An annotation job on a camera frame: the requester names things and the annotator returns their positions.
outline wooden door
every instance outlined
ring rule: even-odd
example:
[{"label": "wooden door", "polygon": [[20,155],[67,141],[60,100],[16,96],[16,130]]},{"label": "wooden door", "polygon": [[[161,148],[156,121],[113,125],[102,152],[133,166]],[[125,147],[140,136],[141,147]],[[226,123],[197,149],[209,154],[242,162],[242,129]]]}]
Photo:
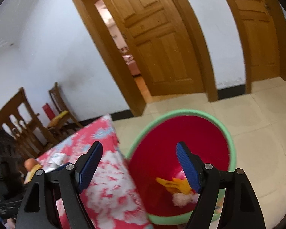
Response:
[{"label": "wooden door", "polygon": [[188,32],[172,0],[103,0],[151,95],[204,92]]},{"label": "wooden door", "polygon": [[245,25],[252,81],[280,75],[278,38],[265,0],[234,0]]}]

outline red tub with green rim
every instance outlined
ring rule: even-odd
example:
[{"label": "red tub with green rim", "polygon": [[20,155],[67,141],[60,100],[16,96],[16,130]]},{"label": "red tub with green rim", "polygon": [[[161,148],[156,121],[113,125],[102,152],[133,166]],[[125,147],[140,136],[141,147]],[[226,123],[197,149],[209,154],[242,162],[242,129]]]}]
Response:
[{"label": "red tub with green rim", "polygon": [[[214,116],[198,110],[176,110],[150,123],[136,138],[126,157],[149,219],[158,225],[187,223],[195,203],[183,208],[172,203],[172,195],[156,177],[183,179],[176,145],[184,141],[193,154],[219,170],[234,171],[236,153],[231,135]],[[224,189],[219,191],[213,221],[220,217]]]}]

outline door frame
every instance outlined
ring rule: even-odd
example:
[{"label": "door frame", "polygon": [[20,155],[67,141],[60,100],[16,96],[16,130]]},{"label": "door frame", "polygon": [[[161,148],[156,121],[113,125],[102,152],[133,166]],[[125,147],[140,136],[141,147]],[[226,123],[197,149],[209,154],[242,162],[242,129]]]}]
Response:
[{"label": "door frame", "polygon": [[[208,100],[209,102],[217,101],[218,94],[209,51],[194,11],[188,0],[172,1],[178,9],[190,36]],[[142,115],[146,102],[93,0],[73,0],[73,3],[133,115]]]},{"label": "door frame", "polygon": [[[249,39],[246,33],[245,24],[240,16],[239,9],[236,5],[235,0],[226,0],[232,15],[234,17],[240,41],[242,44],[243,55],[245,60],[246,68],[246,93],[250,94],[252,92],[252,59],[250,54]],[[275,29],[277,32],[278,45],[279,45],[279,56],[280,56],[280,77],[286,81],[286,20],[281,9],[278,0],[270,0],[272,6],[272,18],[275,24]]]}]

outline silver bolt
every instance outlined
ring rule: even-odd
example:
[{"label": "silver bolt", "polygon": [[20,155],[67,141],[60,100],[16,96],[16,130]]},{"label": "silver bolt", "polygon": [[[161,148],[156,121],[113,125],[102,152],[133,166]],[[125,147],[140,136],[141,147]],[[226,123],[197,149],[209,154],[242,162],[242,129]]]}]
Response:
[{"label": "silver bolt", "polygon": [[36,175],[40,176],[43,173],[43,170],[39,169],[38,171],[36,171]]},{"label": "silver bolt", "polygon": [[236,170],[236,172],[237,172],[238,174],[240,174],[240,175],[244,174],[244,170],[239,169],[239,168]]},{"label": "silver bolt", "polygon": [[68,165],[66,166],[66,169],[67,169],[67,170],[72,170],[72,169],[74,169],[74,165],[68,164]]},{"label": "silver bolt", "polygon": [[213,165],[211,165],[211,164],[205,164],[204,167],[206,169],[213,169]]}]

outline floral tablecloth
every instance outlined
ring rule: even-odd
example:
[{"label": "floral tablecloth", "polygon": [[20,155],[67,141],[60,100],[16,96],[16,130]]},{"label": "floral tablecloth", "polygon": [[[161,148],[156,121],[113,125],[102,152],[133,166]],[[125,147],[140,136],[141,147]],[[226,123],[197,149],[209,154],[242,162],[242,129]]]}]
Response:
[{"label": "floral tablecloth", "polygon": [[[103,144],[103,157],[88,189],[80,194],[94,226],[99,229],[153,228],[119,152],[118,138],[110,115],[105,115],[79,130],[37,160],[48,167],[48,160],[53,154],[65,153],[69,156],[68,162],[75,163],[95,141]],[[63,202],[60,199],[56,203],[63,229],[69,229]]]}]

